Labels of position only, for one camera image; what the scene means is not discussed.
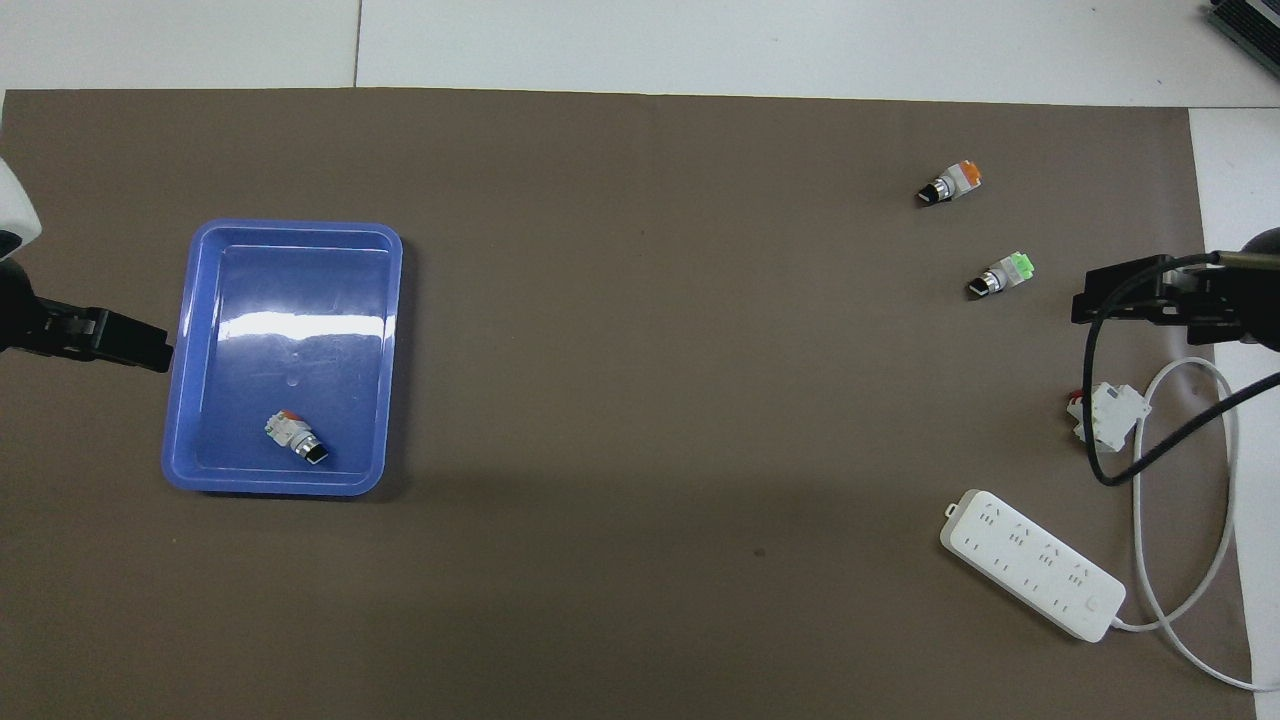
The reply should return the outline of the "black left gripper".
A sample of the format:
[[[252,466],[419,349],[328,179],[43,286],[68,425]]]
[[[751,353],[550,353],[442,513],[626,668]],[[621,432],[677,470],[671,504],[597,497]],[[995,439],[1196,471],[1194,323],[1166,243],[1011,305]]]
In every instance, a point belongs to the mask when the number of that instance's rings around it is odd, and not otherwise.
[[[12,259],[1,263],[1,351],[17,348],[78,363],[114,363],[166,373],[174,347],[163,328],[105,307],[52,307],[38,301],[29,277]],[[35,332],[35,347],[29,333]]]

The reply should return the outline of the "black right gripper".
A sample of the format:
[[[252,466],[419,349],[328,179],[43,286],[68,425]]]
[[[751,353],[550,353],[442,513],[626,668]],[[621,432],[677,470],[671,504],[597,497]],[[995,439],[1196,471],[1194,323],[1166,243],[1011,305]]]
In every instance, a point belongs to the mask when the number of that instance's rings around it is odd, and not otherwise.
[[[1151,255],[1085,273],[1071,300],[1078,325],[1103,319],[1143,320],[1153,325],[1207,324],[1197,345],[1242,342],[1279,350],[1279,229],[1265,231],[1242,252],[1262,260],[1249,266],[1206,269],[1215,255]],[[1219,310],[1208,310],[1208,296]]]

